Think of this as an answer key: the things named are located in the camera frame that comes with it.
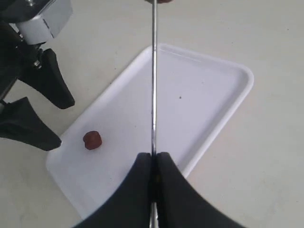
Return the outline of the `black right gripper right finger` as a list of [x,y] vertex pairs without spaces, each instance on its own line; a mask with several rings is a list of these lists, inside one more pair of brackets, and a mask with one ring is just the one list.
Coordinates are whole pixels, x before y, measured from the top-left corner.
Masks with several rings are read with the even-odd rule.
[[156,203],[160,228],[236,228],[188,183],[170,154],[156,157]]

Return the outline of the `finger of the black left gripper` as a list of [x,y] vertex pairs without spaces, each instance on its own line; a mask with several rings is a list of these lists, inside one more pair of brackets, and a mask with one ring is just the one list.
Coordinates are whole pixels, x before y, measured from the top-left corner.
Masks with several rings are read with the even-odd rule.
[[28,98],[4,104],[0,112],[0,136],[44,151],[60,147],[60,138],[38,117]]

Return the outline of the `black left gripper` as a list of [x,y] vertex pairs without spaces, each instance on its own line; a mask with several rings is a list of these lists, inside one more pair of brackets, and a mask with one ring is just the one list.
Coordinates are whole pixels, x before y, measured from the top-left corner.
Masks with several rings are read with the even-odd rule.
[[33,19],[45,7],[44,0],[2,0],[0,2],[0,103],[17,80],[40,92],[59,109],[75,105],[75,100],[61,75],[52,49],[43,51],[25,40],[11,24]]

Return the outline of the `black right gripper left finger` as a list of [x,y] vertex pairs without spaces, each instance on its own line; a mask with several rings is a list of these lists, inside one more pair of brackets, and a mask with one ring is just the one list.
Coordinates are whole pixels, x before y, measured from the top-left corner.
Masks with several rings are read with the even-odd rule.
[[127,176],[114,194],[77,228],[148,228],[150,225],[149,182],[152,159],[137,155]]

